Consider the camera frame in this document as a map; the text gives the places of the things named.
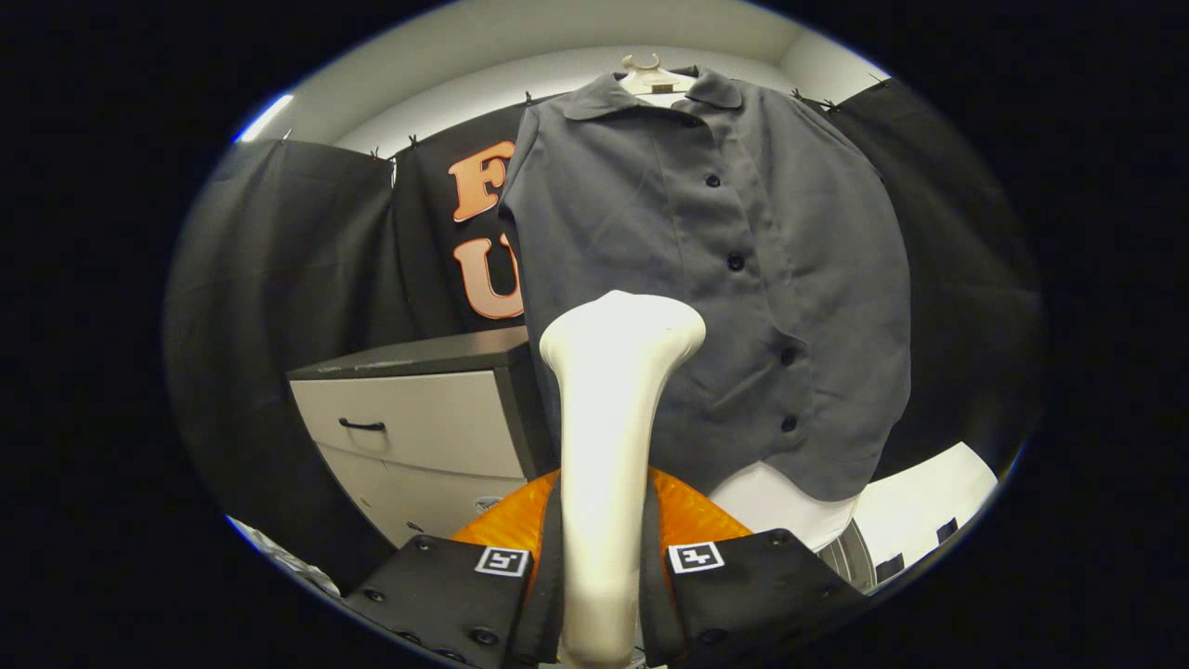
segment white cloth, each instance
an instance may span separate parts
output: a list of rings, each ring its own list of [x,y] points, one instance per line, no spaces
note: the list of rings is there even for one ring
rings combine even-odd
[[[787,476],[763,462],[723,481],[710,501],[753,532],[784,528],[817,553],[838,538],[855,513],[858,496],[828,503],[811,498]]]
[[[231,520],[232,526],[235,528],[235,530],[238,530],[239,534],[243,535],[244,538],[247,539],[249,543],[251,543],[256,548],[256,550],[263,553],[264,555],[271,557],[272,560],[279,562],[281,564],[284,564],[285,567],[304,576],[306,579],[313,581],[314,585],[322,588],[327,593],[336,598],[342,598],[342,594],[339,592],[338,586],[335,586],[334,581],[332,581],[331,578],[327,576],[326,573],[323,573],[321,569],[314,567],[313,564],[306,564],[301,560],[297,560],[297,557],[294,556],[294,554],[287,551],[285,549],[277,545],[276,542],[265,537],[264,532],[260,532],[254,528],[250,528],[229,516],[227,517],[227,520]]]

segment clothes hanger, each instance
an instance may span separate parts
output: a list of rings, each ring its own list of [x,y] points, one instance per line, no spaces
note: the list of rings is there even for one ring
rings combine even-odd
[[[697,77],[681,74],[673,74],[661,69],[661,58],[653,53],[656,61],[650,65],[641,65],[633,59],[631,55],[623,58],[623,67],[628,70],[628,76],[619,80],[619,86],[633,95],[649,95],[653,93],[685,93],[693,87]]]

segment bolt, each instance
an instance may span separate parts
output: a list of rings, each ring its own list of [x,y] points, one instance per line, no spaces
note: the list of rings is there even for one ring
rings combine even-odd
[[[471,640],[479,645],[496,645],[499,643],[499,637],[496,636],[491,630],[484,627],[476,627],[471,631]]]
[[[438,655],[442,655],[442,656],[446,656],[446,657],[448,657],[451,659],[454,659],[457,662],[461,662],[463,664],[466,664],[466,658],[463,657],[461,655],[454,652],[453,650],[447,650],[447,649],[441,648],[441,649],[438,649],[435,652]]]

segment white wall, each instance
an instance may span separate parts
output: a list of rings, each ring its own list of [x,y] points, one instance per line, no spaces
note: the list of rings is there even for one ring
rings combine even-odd
[[[510,61],[461,76],[414,95],[354,128],[335,146],[363,153],[379,146],[380,156],[409,145],[409,135],[426,138],[477,115],[524,101],[524,91],[545,97],[580,88],[609,71],[622,71],[631,53],[661,67],[699,64],[732,78],[776,90],[800,89],[806,97],[841,102],[870,87],[870,74],[887,74],[819,33],[804,31],[780,61],[772,63],[738,56],[661,45],[622,45],[572,49]]]
[[[888,78],[886,71],[850,49],[809,29],[793,42],[780,61],[780,70],[792,87],[811,100],[831,100],[836,105]]]
[[[502,63],[435,86],[360,125],[334,145],[364,153],[379,146],[380,156],[391,156],[409,145],[409,134],[424,138],[477,115],[523,102],[526,90],[534,97],[545,97],[581,88],[603,74],[623,71],[624,56],[631,53],[652,62],[653,52],[660,56],[665,69],[698,64],[757,86],[792,88],[775,65],[724,53],[660,45],[573,49]]]

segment black curtain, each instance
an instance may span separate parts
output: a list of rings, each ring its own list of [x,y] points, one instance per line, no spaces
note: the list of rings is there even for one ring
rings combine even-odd
[[[344,592],[392,553],[310,441],[288,371],[417,339],[392,163],[301,141],[233,144],[194,202],[164,303],[165,374],[224,511]]]
[[[1023,222],[977,151],[900,82],[803,101],[879,170],[908,254],[912,396],[873,481],[957,442],[1002,478],[1039,421],[1048,354]]]

